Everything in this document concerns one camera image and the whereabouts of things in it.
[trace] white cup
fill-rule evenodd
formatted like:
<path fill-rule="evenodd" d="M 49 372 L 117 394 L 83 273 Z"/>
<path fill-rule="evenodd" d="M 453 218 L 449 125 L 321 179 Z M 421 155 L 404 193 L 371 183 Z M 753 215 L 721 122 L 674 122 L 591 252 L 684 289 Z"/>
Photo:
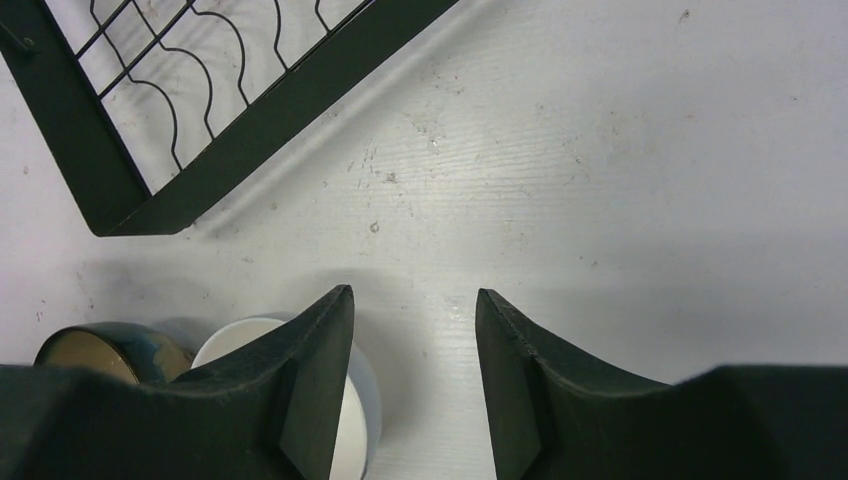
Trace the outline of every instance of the white cup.
<path fill-rule="evenodd" d="M 239 320 L 218 330 L 200 347 L 191 368 L 237 350 L 286 323 L 275 318 Z M 374 459 L 382 429 L 377 377 L 356 345 L 351 346 L 330 480 L 358 480 Z"/>

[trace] white table surface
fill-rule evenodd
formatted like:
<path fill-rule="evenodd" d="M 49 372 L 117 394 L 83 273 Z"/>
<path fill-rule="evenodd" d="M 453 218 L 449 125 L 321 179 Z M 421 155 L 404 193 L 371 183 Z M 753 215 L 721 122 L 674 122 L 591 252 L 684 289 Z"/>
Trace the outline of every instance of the white table surface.
<path fill-rule="evenodd" d="M 183 233 L 94 237 L 0 64 L 0 361 L 353 285 L 372 479 L 494 478 L 479 287 L 615 365 L 848 363 L 848 3 L 462 0 Z"/>

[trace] wire rack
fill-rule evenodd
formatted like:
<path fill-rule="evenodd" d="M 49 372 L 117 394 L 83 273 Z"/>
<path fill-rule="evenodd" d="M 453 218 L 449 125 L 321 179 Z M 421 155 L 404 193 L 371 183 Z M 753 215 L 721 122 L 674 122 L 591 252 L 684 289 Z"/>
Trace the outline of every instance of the wire rack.
<path fill-rule="evenodd" d="M 174 233 L 456 1 L 0 0 L 0 50 L 92 231 Z"/>

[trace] curved wire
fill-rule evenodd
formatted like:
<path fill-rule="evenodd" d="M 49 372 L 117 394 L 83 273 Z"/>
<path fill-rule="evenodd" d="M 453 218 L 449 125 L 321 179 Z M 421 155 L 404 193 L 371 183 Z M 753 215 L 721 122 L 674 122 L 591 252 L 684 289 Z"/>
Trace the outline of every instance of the curved wire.
<path fill-rule="evenodd" d="M 153 38 L 156 38 L 156 31 L 153 29 L 153 26 L 150 25 L 150 22 L 147 21 L 147 18 L 144 17 L 144 12 L 141 11 L 141 7 L 138 6 L 138 3 L 132 2 L 136 11 L 138 12 L 138 16 L 141 17 L 141 21 L 144 22 L 144 25 L 147 27 L 147 30 L 153 35 Z M 212 127 L 209 125 L 209 114 L 212 112 L 212 76 L 209 74 L 209 69 L 206 68 L 206 65 L 200 60 L 197 55 L 189 52 L 188 50 L 184 50 L 178 47 L 166 47 L 165 43 L 162 40 L 157 40 L 159 47 L 166 52 L 178 52 L 188 55 L 193 58 L 200 68 L 203 69 L 203 73 L 206 74 L 206 84 L 209 87 L 209 98 L 206 101 L 206 111 L 203 113 L 203 123 L 206 125 L 206 131 L 209 132 L 209 137 L 214 140 L 215 134 L 212 133 Z"/>
<path fill-rule="evenodd" d="M 109 35 L 106 33 L 105 28 L 102 27 L 100 19 L 98 19 L 97 15 L 94 13 L 94 2 L 95 0 L 91 0 L 91 3 L 89 4 L 89 12 L 91 13 L 91 18 L 94 19 L 94 23 L 97 24 L 98 29 L 103 29 L 103 38 L 112 48 L 112 51 L 115 52 L 115 56 L 118 57 L 118 62 L 121 64 L 121 67 L 127 68 L 126 62 L 124 62 L 123 57 L 121 57 L 121 53 L 118 51 L 118 47 L 115 46 L 115 43 L 112 41 L 112 38 L 109 37 Z M 147 85 L 148 87 L 153 87 L 156 89 L 156 91 L 162 94 L 162 97 L 165 98 L 165 101 L 168 103 L 168 108 L 171 110 L 171 121 L 174 124 L 174 134 L 171 137 L 171 156 L 174 157 L 174 163 L 177 165 L 177 169 L 179 171 L 183 171 L 183 166 L 182 164 L 180 164 L 179 158 L 177 158 L 177 110 L 174 108 L 174 104 L 171 102 L 171 98 L 168 97 L 168 94 L 165 93 L 165 90 L 163 90 L 162 87 L 156 85 L 153 82 L 135 79 L 129 72 L 127 72 L 127 79 L 129 79 L 131 83 L 134 83 L 136 85 Z"/>
<path fill-rule="evenodd" d="M 280 12 L 280 0 L 274 0 L 274 8 L 277 9 L 277 33 L 274 35 L 274 53 L 277 54 L 277 58 L 283 65 L 283 72 L 288 72 L 289 66 L 286 65 L 286 61 L 283 60 L 283 56 L 280 54 L 280 35 L 283 32 L 283 14 Z"/>
<path fill-rule="evenodd" d="M 238 91 L 241 94 L 242 100 L 244 100 L 244 104 L 246 106 L 250 106 L 250 102 L 247 100 L 247 95 L 245 95 L 244 87 L 242 86 L 242 83 L 244 82 L 244 69 L 245 69 L 245 64 L 247 63 L 247 55 L 244 52 L 244 40 L 242 40 L 241 33 L 239 33 L 238 28 L 236 28 L 236 26 L 233 24 L 233 22 L 230 21 L 229 18 L 227 18 L 226 16 L 224 16 L 224 15 L 218 13 L 218 12 L 213 12 L 213 11 L 199 12 L 199 11 L 197 11 L 196 8 L 194 8 L 194 5 L 191 6 L 191 11 L 192 11 L 192 13 L 197 15 L 198 17 L 211 16 L 211 17 L 215 17 L 217 19 L 223 20 L 224 22 L 227 23 L 227 25 L 230 26 L 231 29 L 233 29 L 233 33 L 236 34 L 236 38 L 239 41 L 239 49 L 241 50 L 241 69 L 239 69 L 239 79 L 238 79 L 238 85 L 237 85 Z"/>
<path fill-rule="evenodd" d="M 138 55 L 136 55 L 135 58 L 133 58 L 132 61 L 127 64 L 127 68 L 121 70 L 121 73 L 116 75 L 115 78 L 112 79 L 112 82 L 110 82 L 109 85 L 106 86 L 106 88 L 104 88 L 100 91 L 100 93 L 97 94 L 97 98 L 99 98 L 100 100 L 106 98 L 106 95 L 109 95 L 109 92 L 111 92 L 112 89 L 115 88 L 118 83 L 120 83 L 120 81 L 127 76 L 127 73 L 129 73 L 130 70 L 135 68 L 135 66 L 138 65 L 138 62 L 140 62 L 145 57 L 145 55 L 147 55 L 150 50 L 153 49 L 153 47 L 159 45 L 159 41 L 162 40 L 162 38 L 164 38 L 164 36 L 167 35 L 172 28 L 174 28 L 174 25 L 177 24 L 183 14 L 188 11 L 188 7 L 190 7 L 191 4 L 195 1 L 196 0 L 186 0 L 186 4 L 180 7 L 179 12 L 177 12 L 177 14 L 174 15 L 171 20 L 167 24 L 165 24 L 164 27 L 162 27 L 162 30 L 159 33 L 153 36 L 153 40 L 148 42 L 148 44 L 141 49 Z M 132 0 L 131 3 L 136 7 L 136 11 L 138 11 L 139 7 L 136 3 L 136 0 Z"/>
<path fill-rule="evenodd" d="M 326 30 L 327 33 L 330 33 L 330 27 L 327 26 L 327 22 L 324 21 L 324 17 L 321 16 L 321 12 L 318 10 L 320 6 L 321 0 L 315 0 L 315 16 L 318 17 L 318 21 L 321 22 L 324 30 Z"/>

